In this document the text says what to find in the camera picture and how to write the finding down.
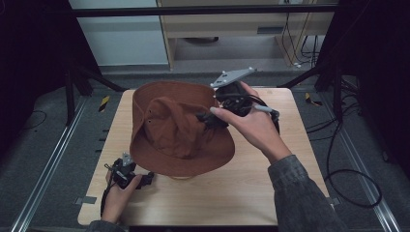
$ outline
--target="metal rail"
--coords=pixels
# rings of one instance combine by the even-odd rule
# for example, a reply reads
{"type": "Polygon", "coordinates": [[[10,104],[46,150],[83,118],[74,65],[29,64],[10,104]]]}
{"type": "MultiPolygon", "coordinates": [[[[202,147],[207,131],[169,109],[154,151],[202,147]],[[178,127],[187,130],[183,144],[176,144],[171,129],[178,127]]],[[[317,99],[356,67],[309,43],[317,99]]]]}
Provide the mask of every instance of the metal rail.
{"type": "Polygon", "coordinates": [[[11,231],[13,232],[24,232],[27,230],[33,215],[36,213],[36,210],[43,199],[44,193],[49,185],[49,182],[54,175],[55,170],[57,169],[60,159],[63,157],[64,151],[69,144],[69,141],[73,135],[73,132],[78,124],[79,119],[84,111],[85,103],[88,98],[81,97],[76,109],[76,115],[73,118],[73,122],[70,126],[67,126],[57,145],[54,148],[53,153],[51,154],[48,163],[45,165],[42,175],[40,176],[36,186],[30,194],[30,197],[26,201],[23,209],[18,215],[17,219],[12,225],[11,231]]]}

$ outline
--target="gray floor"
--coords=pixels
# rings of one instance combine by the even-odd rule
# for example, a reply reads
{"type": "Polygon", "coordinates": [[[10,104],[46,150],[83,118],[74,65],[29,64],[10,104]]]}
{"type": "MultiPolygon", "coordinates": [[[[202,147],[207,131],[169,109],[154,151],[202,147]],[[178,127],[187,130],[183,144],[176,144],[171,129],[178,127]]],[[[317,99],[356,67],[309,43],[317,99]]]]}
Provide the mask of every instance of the gray floor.
{"type": "MultiPolygon", "coordinates": [[[[255,75],[245,79],[252,86],[276,86],[296,77],[309,64],[301,68],[287,67],[278,51],[273,38],[220,38],[216,43],[193,43],[180,40],[176,53],[175,67],[172,71],[141,71],[128,75],[110,74],[106,77],[121,86],[137,88],[138,86],[159,80],[175,79],[196,83],[210,83],[221,71],[239,70],[247,67],[259,69],[255,75]]],[[[30,227],[39,230],[72,231],[81,229],[76,217],[79,206],[73,202],[84,196],[87,191],[95,165],[103,148],[103,139],[115,114],[121,98],[99,83],[92,97],[86,98],[83,116],[76,127],[57,170],[55,171],[44,197],[34,214],[30,227]],[[104,112],[98,112],[104,96],[110,96],[104,112]]],[[[293,90],[295,101],[300,110],[305,126],[313,126],[332,118],[328,108],[306,103],[305,92],[310,92],[314,100],[325,102],[331,93],[320,95],[312,91],[314,77],[293,90]]],[[[354,103],[346,99],[346,105],[354,103]]],[[[23,130],[9,151],[7,163],[1,164],[0,185],[0,228],[7,230],[20,213],[30,196],[31,190],[40,178],[54,146],[61,136],[66,120],[65,92],[58,89],[40,97],[36,110],[46,114],[43,123],[29,130],[23,130]]],[[[384,201],[393,213],[402,231],[410,231],[410,182],[405,178],[397,164],[384,162],[382,151],[372,131],[366,123],[366,117],[360,116],[353,108],[344,117],[343,128],[348,132],[357,153],[366,165],[371,177],[377,182],[384,194],[384,201]]],[[[33,113],[26,127],[36,126],[44,118],[41,112],[33,113]]],[[[330,139],[314,140],[330,136],[336,124],[309,134],[311,145],[321,168],[326,176],[326,157],[330,139]]],[[[341,135],[335,140],[331,152],[331,170],[354,168],[341,135]]],[[[362,181],[357,175],[340,174],[334,177],[337,187],[349,198],[368,204],[362,181]]],[[[339,197],[331,186],[328,186],[332,197],[339,197]]],[[[344,199],[335,209],[352,231],[398,231],[383,228],[376,209],[363,209],[354,206],[344,199]]]]}

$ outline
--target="black pole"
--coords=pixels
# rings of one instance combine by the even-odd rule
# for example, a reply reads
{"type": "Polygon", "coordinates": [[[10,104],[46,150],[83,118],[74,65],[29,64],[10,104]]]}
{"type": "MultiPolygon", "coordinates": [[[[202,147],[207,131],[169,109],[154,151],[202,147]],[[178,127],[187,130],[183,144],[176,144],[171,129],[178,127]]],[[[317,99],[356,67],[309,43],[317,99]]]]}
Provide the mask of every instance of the black pole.
{"type": "Polygon", "coordinates": [[[203,6],[158,7],[118,9],[74,9],[48,11],[48,15],[71,15],[75,17],[147,16],[147,15],[221,15],[221,14],[268,14],[268,13],[325,13],[350,9],[339,4],[249,5],[249,6],[203,6]]]}

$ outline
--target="wooden table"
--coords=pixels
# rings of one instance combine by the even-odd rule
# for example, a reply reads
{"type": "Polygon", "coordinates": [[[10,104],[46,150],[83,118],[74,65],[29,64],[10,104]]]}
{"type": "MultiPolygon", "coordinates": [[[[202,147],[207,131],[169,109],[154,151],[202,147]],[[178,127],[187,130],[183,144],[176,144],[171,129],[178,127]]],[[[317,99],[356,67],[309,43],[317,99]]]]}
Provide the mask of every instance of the wooden table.
{"type": "MultiPolygon", "coordinates": [[[[289,89],[255,88],[260,97],[280,112],[280,133],[289,149],[307,169],[310,178],[328,196],[301,116],[289,89]]],[[[100,204],[106,188],[105,163],[111,165],[128,152],[132,134],[132,93],[120,101],[97,164],[87,196],[95,204],[83,204],[78,222],[86,225],[100,219],[100,204]]],[[[229,130],[236,152],[225,166],[188,180],[156,175],[151,186],[136,190],[123,213],[126,225],[277,225],[274,190],[267,159],[233,127],[229,130]]],[[[136,167],[136,173],[147,171],[136,167]]]]}

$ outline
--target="white cabinet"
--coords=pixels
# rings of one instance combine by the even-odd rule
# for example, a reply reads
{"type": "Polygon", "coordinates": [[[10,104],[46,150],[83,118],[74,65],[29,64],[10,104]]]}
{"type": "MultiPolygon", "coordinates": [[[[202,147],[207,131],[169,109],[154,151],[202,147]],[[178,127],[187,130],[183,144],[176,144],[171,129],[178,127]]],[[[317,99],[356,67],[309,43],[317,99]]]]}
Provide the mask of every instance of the white cabinet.
{"type": "MultiPolygon", "coordinates": [[[[156,7],[155,0],[70,0],[73,9],[156,7]]],[[[168,66],[158,16],[83,17],[78,22],[102,68],[168,66]]]]}

